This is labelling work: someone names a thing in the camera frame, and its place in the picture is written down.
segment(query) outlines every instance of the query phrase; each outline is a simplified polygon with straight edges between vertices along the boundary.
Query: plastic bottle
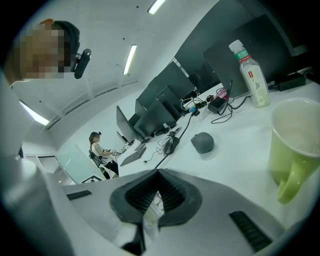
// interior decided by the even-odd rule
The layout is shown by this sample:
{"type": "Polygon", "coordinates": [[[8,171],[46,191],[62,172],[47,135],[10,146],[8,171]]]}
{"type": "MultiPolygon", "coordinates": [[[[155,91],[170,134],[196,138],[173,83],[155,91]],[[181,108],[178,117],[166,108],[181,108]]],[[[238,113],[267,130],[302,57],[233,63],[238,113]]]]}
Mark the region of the plastic bottle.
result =
{"type": "Polygon", "coordinates": [[[260,65],[251,58],[239,40],[231,43],[229,48],[240,63],[240,72],[248,86],[255,107],[263,108],[268,106],[270,104],[268,87],[260,65]]]}

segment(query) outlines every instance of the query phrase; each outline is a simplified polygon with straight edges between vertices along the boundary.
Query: bottle cap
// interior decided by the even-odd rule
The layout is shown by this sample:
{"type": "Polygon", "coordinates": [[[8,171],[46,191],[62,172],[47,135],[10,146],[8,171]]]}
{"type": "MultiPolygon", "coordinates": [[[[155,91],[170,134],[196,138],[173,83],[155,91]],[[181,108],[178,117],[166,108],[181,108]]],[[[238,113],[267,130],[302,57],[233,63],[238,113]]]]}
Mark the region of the bottle cap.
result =
{"type": "Polygon", "coordinates": [[[229,45],[229,48],[233,52],[238,52],[241,48],[243,48],[243,44],[240,40],[235,40],[233,43],[229,45]]]}

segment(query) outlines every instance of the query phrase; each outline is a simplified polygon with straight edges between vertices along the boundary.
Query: ceiling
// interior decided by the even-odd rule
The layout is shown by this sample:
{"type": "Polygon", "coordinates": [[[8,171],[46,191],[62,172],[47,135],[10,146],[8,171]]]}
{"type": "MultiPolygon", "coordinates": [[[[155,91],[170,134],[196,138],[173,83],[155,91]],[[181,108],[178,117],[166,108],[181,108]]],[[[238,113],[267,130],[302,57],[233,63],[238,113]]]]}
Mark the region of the ceiling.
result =
{"type": "MultiPolygon", "coordinates": [[[[153,2],[154,0],[49,2],[26,26],[48,18],[73,23],[80,30],[78,52],[91,49],[91,60],[81,79],[75,79],[73,73],[66,73],[64,79],[17,82],[13,90],[30,108],[52,123],[56,118],[64,118],[76,106],[101,93],[124,85],[135,86],[138,83],[146,87],[147,84],[141,84],[141,81],[144,81],[142,77],[150,70],[150,63],[159,57],[159,42],[165,44],[167,41],[164,39],[175,35],[179,26],[190,19],[195,6],[201,5],[195,5],[194,0],[166,0],[152,15],[147,10],[153,2]],[[132,44],[137,45],[137,49],[129,73],[123,75],[132,44]]],[[[217,1],[202,2],[214,2],[210,3],[213,6],[217,1]]]]}

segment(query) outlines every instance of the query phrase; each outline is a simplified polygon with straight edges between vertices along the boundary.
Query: gray mouse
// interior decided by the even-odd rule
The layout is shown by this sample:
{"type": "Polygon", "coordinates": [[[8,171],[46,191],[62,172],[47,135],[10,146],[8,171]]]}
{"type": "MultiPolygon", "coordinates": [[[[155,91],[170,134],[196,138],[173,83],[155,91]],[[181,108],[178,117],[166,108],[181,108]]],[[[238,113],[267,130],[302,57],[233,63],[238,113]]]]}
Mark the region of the gray mouse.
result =
{"type": "Polygon", "coordinates": [[[192,145],[199,154],[205,154],[211,151],[215,146],[212,136],[206,132],[200,132],[191,139],[192,145]]]}

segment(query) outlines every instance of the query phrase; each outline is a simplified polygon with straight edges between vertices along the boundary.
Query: cup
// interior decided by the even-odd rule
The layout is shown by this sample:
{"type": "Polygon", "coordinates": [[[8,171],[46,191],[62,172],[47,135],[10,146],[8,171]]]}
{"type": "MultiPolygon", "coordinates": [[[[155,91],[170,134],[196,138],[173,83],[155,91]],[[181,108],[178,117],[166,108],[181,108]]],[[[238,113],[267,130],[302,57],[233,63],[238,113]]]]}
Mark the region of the cup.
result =
{"type": "Polygon", "coordinates": [[[320,166],[320,103],[307,98],[282,101],[271,122],[268,168],[279,185],[277,200],[287,204],[320,166]]]}

